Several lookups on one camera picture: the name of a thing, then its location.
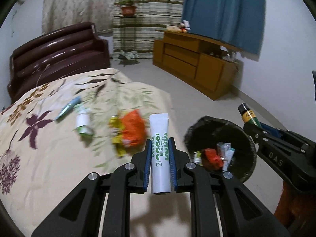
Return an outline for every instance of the striped curtain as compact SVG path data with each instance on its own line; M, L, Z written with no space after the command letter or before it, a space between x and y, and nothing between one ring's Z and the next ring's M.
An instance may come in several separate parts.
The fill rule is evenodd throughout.
M133 0L137 6L135 19L120 18L120 1L115 0L113 57L116 58L124 47L125 51L136 50L140 58L152 58L154 39L163 37L162 32L155 30L181 21L183 0Z

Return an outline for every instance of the trash can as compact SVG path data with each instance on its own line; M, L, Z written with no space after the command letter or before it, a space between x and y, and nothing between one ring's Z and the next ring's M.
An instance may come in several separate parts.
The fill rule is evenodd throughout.
M204 116L192 125L184 136L191 158L196 151L207 148L217 150L216 144L220 141L230 142L231 147L235 149L228 171L244 183L256 166L257 152L251 137L241 127L225 119ZM210 172L220 175L222 170Z

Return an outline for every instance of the patterned curtain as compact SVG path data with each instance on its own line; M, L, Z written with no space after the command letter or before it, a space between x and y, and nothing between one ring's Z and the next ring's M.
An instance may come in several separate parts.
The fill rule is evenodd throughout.
M121 19L119 3L114 9L113 18L113 57L124 47L125 51L136 50L140 58L152 58L154 39L163 37L166 25L177 25L181 21L183 0L134 0L136 18Z
M91 21L98 32L113 27L114 0L44 0L42 33Z

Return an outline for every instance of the white tube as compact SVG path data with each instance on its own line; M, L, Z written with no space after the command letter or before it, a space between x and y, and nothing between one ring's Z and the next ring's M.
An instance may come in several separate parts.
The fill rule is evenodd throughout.
M151 132L151 193L171 192L169 147L168 147L168 113L149 116Z
M226 152L226 161L224 161L224 165L223 165L223 172L227 171L228 166L230 164L230 161L232 160L232 157L234 155L235 149L230 148L227 152Z
M90 114L87 108L82 103L75 105L75 111L77 112L76 118L76 130L79 135L83 137L92 137L93 130L90 124Z

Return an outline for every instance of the wooden cabinet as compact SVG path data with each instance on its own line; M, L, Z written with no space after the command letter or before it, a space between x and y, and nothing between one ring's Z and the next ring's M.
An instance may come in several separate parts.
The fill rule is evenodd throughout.
M212 100L229 92L237 72L235 63L208 54L220 54L220 46L235 52L241 49L199 35L163 32L163 40L154 42L154 65L183 80Z

